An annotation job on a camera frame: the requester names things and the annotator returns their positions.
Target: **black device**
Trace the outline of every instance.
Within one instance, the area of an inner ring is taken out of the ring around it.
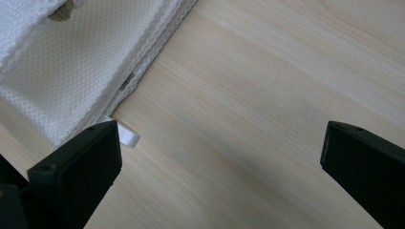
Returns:
[[[322,168],[382,227],[405,228],[405,150],[362,128],[331,121]]]
[[[0,156],[1,229],[81,229],[122,167],[117,123],[92,126],[28,171]]]

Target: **wood grain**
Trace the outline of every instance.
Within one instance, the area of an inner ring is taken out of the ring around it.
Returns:
[[[327,123],[405,148],[405,2],[200,0],[114,117],[142,135],[86,228],[381,228],[320,165]],[[20,171],[50,147],[4,102]]]

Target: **folded towel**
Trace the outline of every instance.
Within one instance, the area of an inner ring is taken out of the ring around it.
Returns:
[[[58,147],[135,89],[196,1],[76,0],[53,22],[65,1],[4,0],[0,96]]]

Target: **wooden floor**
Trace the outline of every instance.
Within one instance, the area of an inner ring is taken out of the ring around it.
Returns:
[[[19,171],[52,149],[5,102]],[[405,2],[200,0],[114,118],[142,136],[86,228],[381,228],[319,164],[329,120],[405,148]]]

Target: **white towel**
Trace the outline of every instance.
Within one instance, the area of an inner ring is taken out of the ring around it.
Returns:
[[[110,115],[197,0],[2,0],[0,96],[54,147]]]

